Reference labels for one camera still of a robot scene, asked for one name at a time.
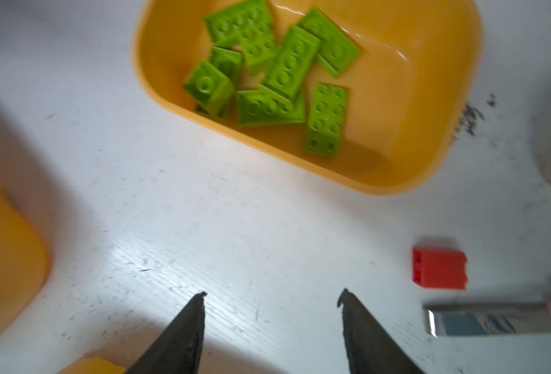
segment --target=green lego brick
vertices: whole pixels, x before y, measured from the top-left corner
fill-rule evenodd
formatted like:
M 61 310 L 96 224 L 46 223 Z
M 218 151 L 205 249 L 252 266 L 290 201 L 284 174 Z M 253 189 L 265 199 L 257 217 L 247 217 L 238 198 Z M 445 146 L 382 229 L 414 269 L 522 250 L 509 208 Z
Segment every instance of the green lego brick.
M 250 75 L 264 71 L 278 54 L 271 26 L 266 23 L 248 25 L 240 30 L 240 45 Z
M 260 90 L 238 91 L 238 123 L 243 127 L 272 126 L 305 122 L 305 98 L 282 103 Z
M 234 86 L 238 84 L 240 71 L 242 70 L 242 55 L 239 52 L 219 47 L 212 47 L 209 54 L 209 64 L 215 66 L 219 71 L 221 71 L 228 79 L 232 81 Z M 230 102 L 226 103 L 226 105 L 219 111 L 217 117 L 222 120 L 226 119 L 230 113 L 230 107 Z M 197 105 L 195 111 L 197 113 L 209 115 L 209 113 L 200 105 Z
M 206 60 L 190 72 L 182 88 L 211 116 L 217 116 L 235 92 L 232 81 Z
M 306 153 L 326 157 L 338 153 L 347 98 L 348 92 L 342 87 L 316 84 L 307 124 Z
M 333 78 L 339 78 L 361 52 L 338 26 L 317 8 L 311 9 L 298 26 L 322 40 L 317 62 Z
M 231 47 L 238 42 L 238 32 L 248 25 L 271 25 L 265 0 L 245 0 L 205 17 L 209 39 L 214 46 Z
M 319 38 L 292 25 L 260 89 L 282 102 L 293 102 L 320 46 Z

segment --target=yellow object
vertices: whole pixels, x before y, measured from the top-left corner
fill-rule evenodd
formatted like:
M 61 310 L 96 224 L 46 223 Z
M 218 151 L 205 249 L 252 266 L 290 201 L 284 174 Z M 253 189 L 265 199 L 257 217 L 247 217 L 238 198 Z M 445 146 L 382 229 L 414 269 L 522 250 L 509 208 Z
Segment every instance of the yellow object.
M 0 191 L 0 332 L 43 285 L 47 253 Z
M 234 116 L 218 123 L 195 113 L 180 86 L 209 54 L 203 17 L 235 0 L 148 0 L 134 45 L 134 66 L 145 91 L 162 107 L 300 168 L 372 194 L 406 191 L 444 159 L 482 46 L 472 0 L 274 0 L 278 41 L 315 5 L 362 49 L 333 79 L 313 64 L 305 84 L 350 88 L 337 157 L 303 152 L 304 126 L 249 129 Z M 257 87 L 260 77 L 239 87 Z M 306 91 L 306 97 L 312 92 Z
M 122 374 L 125 371 L 123 367 L 100 358 L 83 358 L 58 374 Z

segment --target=plastic tray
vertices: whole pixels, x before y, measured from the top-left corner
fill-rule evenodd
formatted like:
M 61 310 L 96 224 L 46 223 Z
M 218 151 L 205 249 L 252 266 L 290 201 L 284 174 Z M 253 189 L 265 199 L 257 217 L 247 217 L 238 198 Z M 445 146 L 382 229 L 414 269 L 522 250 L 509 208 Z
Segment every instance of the plastic tray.
M 469 91 L 482 46 L 472 0 L 276 0 L 270 2 L 277 42 L 287 26 L 317 6 L 362 49 L 333 79 L 312 65 L 315 82 L 350 89 L 337 157 L 305 154 L 303 125 L 249 129 L 195 113 L 182 82 L 207 58 L 203 17 L 232 0 L 149 0 L 135 37 L 134 66 L 145 91 L 162 107 L 260 151 L 337 183 L 371 194 L 415 187 L 444 159 Z M 258 86 L 243 72 L 239 89 Z

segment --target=red lego brick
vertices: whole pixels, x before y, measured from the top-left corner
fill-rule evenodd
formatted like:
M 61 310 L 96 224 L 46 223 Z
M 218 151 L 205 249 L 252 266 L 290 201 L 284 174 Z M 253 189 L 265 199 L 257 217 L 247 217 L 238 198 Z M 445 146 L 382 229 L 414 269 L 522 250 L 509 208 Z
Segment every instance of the red lego brick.
M 413 282 L 422 288 L 464 290 L 466 255 L 448 248 L 413 248 Z

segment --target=bowl rim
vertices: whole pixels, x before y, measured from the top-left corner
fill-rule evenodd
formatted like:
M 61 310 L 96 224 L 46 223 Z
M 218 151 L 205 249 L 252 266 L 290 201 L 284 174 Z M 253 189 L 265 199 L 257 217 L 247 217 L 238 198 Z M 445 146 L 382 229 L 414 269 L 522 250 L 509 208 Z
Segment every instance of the bowl rim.
M 483 48 L 483 25 L 479 8 L 475 4 L 474 0 L 462 0 L 465 3 L 465 6 L 468 7 L 467 10 L 471 13 L 472 16 L 472 32 L 474 34 L 474 57 L 472 63 L 466 69 L 465 78 L 462 80 L 462 85 L 459 89 L 459 93 L 457 94 L 454 109 L 449 119 L 450 122 L 446 127 L 446 130 L 444 131 L 444 135 L 442 137 L 443 144 L 446 144 L 446 146 L 438 147 L 436 154 L 433 156 L 431 161 L 424 168 L 420 169 L 416 174 L 414 174 L 412 178 L 404 181 L 403 183 L 388 186 L 369 185 L 358 182 L 352 178 L 336 173 L 332 170 L 324 168 L 323 166 L 317 165 L 293 154 L 287 153 L 286 151 L 283 151 L 277 147 L 271 146 L 267 143 L 250 137 L 249 135 L 243 134 L 242 132 L 236 131 L 231 127 L 227 127 L 226 125 L 215 122 L 207 117 L 201 116 L 200 114 L 197 114 L 189 109 L 185 109 L 179 105 L 174 104 L 173 102 L 167 101 L 160 94 L 158 94 L 145 76 L 142 68 L 140 54 L 140 45 L 143 31 L 145 30 L 145 26 L 149 19 L 153 4 L 156 1 L 157 0 L 146 0 L 143 6 L 143 11 L 138 18 L 137 26 L 134 31 L 131 52 L 132 65 L 134 67 L 138 82 L 153 101 L 155 101 L 157 104 L 159 104 L 159 106 L 163 107 L 164 109 L 167 109 L 189 121 L 195 122 L 197 124 L 200 124 L 201 126 L 211 129 L 221 135 L 225 135 L 228 138 L 239 141 L 256 150 L 269 154 L 282 161 L 286 161 L 289 164 L 294 165 L 298 168 L 302 168 L 308 172 L 322 176 L 328 180 L 345 185 L 346 187 L 350 187 L 353 190 L 357 190 L 366 194 L 389 195 L 407 192 L 425 182 L 441 167 L 442 162 L 444 161 L 445 156 L 451 147 L 450 140 L 454 135 L 454 132 L 456 131 L 455 124 L 458 123 L 459 117 L 466 103 L 467 96 L 471 90 L 471 85 L 475 76 L 475 72 L 478 68 L 478 62 L 480 60 L 481 51 Z

